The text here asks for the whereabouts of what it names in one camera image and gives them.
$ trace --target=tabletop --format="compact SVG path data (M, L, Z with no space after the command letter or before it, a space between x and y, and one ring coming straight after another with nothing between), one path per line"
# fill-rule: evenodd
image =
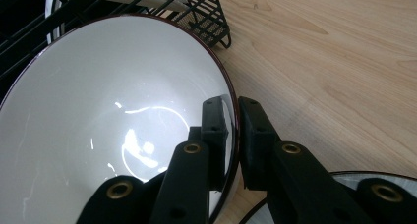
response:
M220 0L232 46L215 47L238 95L330 172L417 177L417 0ZM263 197L243 189L217 223Z

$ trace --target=dish rack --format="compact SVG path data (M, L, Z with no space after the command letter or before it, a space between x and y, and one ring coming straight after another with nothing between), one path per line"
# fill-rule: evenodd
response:
M0 101L25 66L48 45L53 32L82 26L106 16L147 14L163 17L192 32L208 47L231 45L230 29L219 0L186 0L185 11L139 6L143 0L121 4L103 0L56 0L60 6L45 18L44 7L35 11L34 0L0 0Z

